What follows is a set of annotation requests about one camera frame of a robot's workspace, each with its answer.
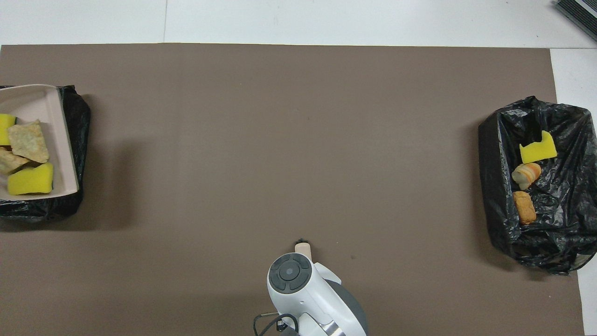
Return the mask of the yellow sponge piece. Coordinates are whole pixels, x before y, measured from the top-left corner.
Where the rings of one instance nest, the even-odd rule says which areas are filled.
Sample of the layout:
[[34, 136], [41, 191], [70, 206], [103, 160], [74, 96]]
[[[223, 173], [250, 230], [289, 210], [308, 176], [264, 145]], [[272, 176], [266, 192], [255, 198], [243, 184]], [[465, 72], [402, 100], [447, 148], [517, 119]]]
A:
[[37, 166], [23, 168], [9, 175], [7, 191], [10, 195], [48, 194], [53, 190], [54, 166], [46, 162]]
[[523, 164], [531, 162], [542, 161], [545, 159], [552, 159], [558, 155], [555, 147], [554, 138], [550, 132], [541, 131], [541, 141], [532, 142], [527, 146], [519, 144], [520, 155]]
[[0, 146], [10, 146], [8, 129], [16, 123], [16, 116], [9, 113], [0, 113]]

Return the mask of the dark ribbed device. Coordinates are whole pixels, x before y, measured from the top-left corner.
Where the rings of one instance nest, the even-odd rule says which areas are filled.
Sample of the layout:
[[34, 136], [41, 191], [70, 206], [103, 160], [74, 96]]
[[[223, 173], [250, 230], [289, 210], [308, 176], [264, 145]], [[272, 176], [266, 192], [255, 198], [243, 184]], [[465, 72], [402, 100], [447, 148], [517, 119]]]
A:
[[597, 0], [556, 0], [555, 6], [574, 23], [597, 31]]

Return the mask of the pale toy dumpling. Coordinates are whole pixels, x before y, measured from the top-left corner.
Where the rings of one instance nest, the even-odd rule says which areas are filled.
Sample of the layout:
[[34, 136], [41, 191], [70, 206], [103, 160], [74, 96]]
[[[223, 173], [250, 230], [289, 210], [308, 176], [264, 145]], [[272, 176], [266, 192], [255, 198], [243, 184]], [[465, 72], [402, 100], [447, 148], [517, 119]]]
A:
[[0, 174], [11, 175], [29, 162], [29, 159], [14, 155], [6, 148], [0, 147]]
[[32, 123], [15, 124], [7, 128], [7, 136], [14, 155], [41, 164], [49, 161], [49, 151], [38, 119]]

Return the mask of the black bag lined bin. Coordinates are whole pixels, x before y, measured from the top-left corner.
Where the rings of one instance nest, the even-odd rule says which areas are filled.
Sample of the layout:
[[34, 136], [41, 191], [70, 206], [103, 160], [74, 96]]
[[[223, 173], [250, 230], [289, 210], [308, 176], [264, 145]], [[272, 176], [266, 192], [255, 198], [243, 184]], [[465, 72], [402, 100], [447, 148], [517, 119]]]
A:
[[[523, 221], [512, 172], [521, 147], [552, 136], [556, 155], [525, 190], [536, 213]], [[525, 266], [568, 274], [597, 255], [597, 134], [588, 109], [523, 98], [478, 127], [480, 187], [491, 244]]]
[[87, 158], [91, 110], [72, 85], [57, 88], [68, 126], [77, 180], [80, 183], [79, 191], [67, 196], [30, 201], [0, 199], [0, 222], [49, 223], [74, 215], [83, 201], [83, 173]]

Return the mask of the brown table mat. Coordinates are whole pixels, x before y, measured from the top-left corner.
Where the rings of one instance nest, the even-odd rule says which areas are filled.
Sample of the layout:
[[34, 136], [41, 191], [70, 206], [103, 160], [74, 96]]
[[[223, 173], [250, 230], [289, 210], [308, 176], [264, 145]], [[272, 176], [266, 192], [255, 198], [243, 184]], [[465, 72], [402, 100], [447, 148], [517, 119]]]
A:
[[77, 214], [0, 232], [0, 336], [251, 336], [299, 238], [371, 336], [584, 334], [480, 193], [477, 128], [556, 101], [548, 49], [4, 45], [0, 84], [91, 108]]

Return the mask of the beige plastic dustpan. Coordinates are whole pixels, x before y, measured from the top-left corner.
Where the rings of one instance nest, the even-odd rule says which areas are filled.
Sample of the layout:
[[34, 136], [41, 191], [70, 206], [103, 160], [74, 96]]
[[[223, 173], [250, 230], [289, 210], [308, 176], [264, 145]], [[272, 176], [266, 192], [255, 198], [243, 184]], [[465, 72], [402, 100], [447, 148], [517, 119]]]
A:
[[47, 194], [10, 195], [8, 177], [0, 174], [0, 199], [30, 201], [67, 196], [79, 191], [68, 126], [56, 86], [28, 84], [0, 89], [0, 113], [15, 116], [17, 124], [40, 121], [49, 162], [54, 168], [53, 189]]

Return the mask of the brown toy bread roll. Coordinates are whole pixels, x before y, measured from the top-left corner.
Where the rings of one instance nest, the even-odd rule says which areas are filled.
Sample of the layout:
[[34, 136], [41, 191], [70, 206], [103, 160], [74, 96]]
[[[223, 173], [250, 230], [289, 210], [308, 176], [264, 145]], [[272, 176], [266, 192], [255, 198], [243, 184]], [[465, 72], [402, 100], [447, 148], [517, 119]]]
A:
[[520, 217], [521, 225], [529, 225], [536, 221], [537, 213], [529, 193], [515, 191], [513, 193], [513, 200]]

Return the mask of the toy croissant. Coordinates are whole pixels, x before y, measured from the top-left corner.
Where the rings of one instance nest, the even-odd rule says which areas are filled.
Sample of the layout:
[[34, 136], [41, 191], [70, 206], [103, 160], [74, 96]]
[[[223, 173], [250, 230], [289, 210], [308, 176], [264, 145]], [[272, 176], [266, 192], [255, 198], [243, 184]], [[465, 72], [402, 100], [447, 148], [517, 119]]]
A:
[[542, 168], [539, 164], [529, 162], [516, 166], [510, 176], [518, 188], [525, 191], [539, 179], [541, 173]]

